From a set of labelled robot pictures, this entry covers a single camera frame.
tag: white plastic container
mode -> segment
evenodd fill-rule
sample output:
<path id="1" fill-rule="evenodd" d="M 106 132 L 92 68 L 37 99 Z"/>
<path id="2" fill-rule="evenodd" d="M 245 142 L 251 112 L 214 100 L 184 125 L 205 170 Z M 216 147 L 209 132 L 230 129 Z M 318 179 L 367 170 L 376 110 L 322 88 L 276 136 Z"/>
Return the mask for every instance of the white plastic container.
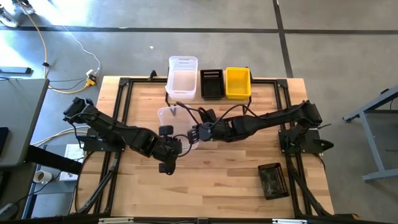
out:
<path id="1" fill-rule="evenodd" d="M 198 59 L 171 56 L 166 91 L 173 100 L 193 100 L 197 91 Z"/>
<path id="2" fill-rule="evenodd" d="M 174 133 L 172 136 L 176 136 L 178 134 L 187 135 L 187 131 L 192 128 L 192 126 L 196 125 L 195 121 L 189 115 L 186 109 L 181 106 L 171 106 L 167 108 L 161 108 L 158 110 L 157 115 L 160 119 L 160 125 L 172 125 L 174 127 Z M 182 153 L 185 153 L 189 149 L 188 139 L 179 136 L 177 137 L 181 140 L 182 143 Z M 199 145 L 199 142 L 192 145 L 192 149 L 196 149 Z"/>

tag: yellow basket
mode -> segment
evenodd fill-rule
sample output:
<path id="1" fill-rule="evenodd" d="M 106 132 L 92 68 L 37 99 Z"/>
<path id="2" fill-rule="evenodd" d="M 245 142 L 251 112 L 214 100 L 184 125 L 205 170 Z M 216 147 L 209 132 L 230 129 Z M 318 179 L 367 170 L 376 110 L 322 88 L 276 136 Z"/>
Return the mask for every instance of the yellow basket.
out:
<path id="1" fill-rule="evenodd" d="M 249 98 L 251 96 L 250 69 L 226 68 L 225 93 L 228 99 Z"/>

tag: wooden table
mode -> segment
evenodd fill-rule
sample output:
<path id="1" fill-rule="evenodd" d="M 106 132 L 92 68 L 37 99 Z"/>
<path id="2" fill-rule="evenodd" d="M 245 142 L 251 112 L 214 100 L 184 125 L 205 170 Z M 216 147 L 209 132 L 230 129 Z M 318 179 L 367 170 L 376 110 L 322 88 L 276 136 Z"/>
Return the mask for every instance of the wooden table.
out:
<path id="1" fill-rule="evenodd" d="M 109 116 L 113 113 L 119 78 L 104 77 L 99 93 L 96 106 Z M 307 99 L 303 79 L 290 78 L 287 81 L 293 105 Z M 157 111 L 167 106 L 164 85 L 134 84 L 127 125 L 142 126 L 157 132 L 160 125 Z M 213 108 L 218 116 L 231 107 L 227 100 L 204 102 L 200 97 L 190 105 L 194 108 Z M 252 85 L 251 109 L 257 114 L 275 111 L 274 88 L 264 84 Z M 123 108 L 119 111 L 120 120 Z M 238 108 L 230 116 L 241 113 L 241 108 Z M 258 177 L 258 165 L 280 162 L 289 186 L 285 158 L 279 149 L 278 130 L 279 126 L 263 129 L 244 141 L 232 143 L 201 142 L 198 148 L 177 160 L 177 168 L 171 176 L 158 172 L 159 161 L 126 150 L 119 167 L 112 216 L 292 218 L 292 199 L 266 200 Z M 79 206 L 98 185 L 103 156 L 101 152 L 94 153 L 84 166 L 78 186 Z M 302 157 L 309 189 L 325 210 L 333 213 L 319 158 L 311 154 L 303 154 Z M 108 189 L 104 192 L 102 209 Z M 300 190 L 298 199 L 304 211 Z"/>

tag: yellow cable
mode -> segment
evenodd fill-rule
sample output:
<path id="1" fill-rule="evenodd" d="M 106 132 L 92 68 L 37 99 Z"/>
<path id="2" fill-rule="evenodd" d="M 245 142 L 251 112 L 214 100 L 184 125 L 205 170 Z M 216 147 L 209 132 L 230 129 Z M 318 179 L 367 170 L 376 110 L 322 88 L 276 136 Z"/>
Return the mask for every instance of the yellow cable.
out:
<path id="1" fill-rule="evenodd" d="M 64 134 L 74 133 L 74 132 L 75 132 L 75 131 L 65 131 L 64 133 L 54 134 L 53 136 L 50 136 L 50 137 L 47 137 L 47 138 L 45 138 L 45 139 L 43 139 L 43 140 L 41 140 L 41 141 L 35 142 L 35 143 L 33 143 L 32 145 L 40 144 L 40 143 L 42 143 L 42 142 L 49 141 L 49 140 L 51 140 L 51 139 L 53 139 L 53 138 L 55 138 L 55 137 L 62 136 L 62 135 L 64 135 Z M 76 131 L 76 133 L 87 133 L 87 131 Z"/>
<path id="2" fill-rule="evenodd" d="M 30 16 L 30 15 L 27 13 L 27 11 L 24 9 L 22 3 L 21 3 L 19 0 L 17 0 L 17 2 L 18 2 L 18 4 L 20 5 L 20 7 L 22 8 L 22 10 L 24 10 L 25 14 L 26 14 L 27 17 L 30 19 L 30 21 L 33 23 L 33 26 L 35 26 L 37 32 L 38 32 L 39 35 L 40 35 L 40 38 L 42 39 L 43 47 L 44 47 L 44 62 L 47 63 L 47 47 L 45 46 L 45 41 L 44 41 L 43 35 L 42 35 L 42 33 L 40 32 L 39 28 L 37 27 L 36 23 L 35 23 L 35 22 L 33 21 L 33 19 L 31 18 L 31 16 Z M 44 66 L 44 78 L 47 78 L 47 66 Z M 60 91 L 60 90 L 55 90 L 51 85 L 49 85 L 49 88 L 52 89 L 53 91 L 56 91 L 57 93 L 73 94 L 73 93 L 81 92 L 81 91 L 85 90 L 85 89 L 86 89 L 87 87 L 89 87 L 89 86 L 91 86 L 91 85 L 89 85 L 88 82 L 86 82 L 86 85 L 85 85 L 83 88 L 81 88 L 81 89 L 79 89 L 79 90 L 76 90 L 76 91 Z"/>

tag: black mesh basket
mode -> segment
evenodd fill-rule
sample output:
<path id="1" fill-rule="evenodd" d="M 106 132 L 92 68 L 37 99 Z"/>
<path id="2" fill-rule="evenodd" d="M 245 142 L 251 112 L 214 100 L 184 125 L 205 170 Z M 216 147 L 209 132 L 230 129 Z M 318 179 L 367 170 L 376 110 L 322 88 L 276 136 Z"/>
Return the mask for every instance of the black mesh basket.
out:
<path id="1" fill-rule="evenodd" d="M 262 189 L 267 200 L 289 196 L 280 163 L 261 165 L 258 168 Z"/>
<path id="2" fill-rule="evenodd" d="M 222 69 L 200 70 L 201 97 L 204 100 L 220 100 L 225 97 Z"/>

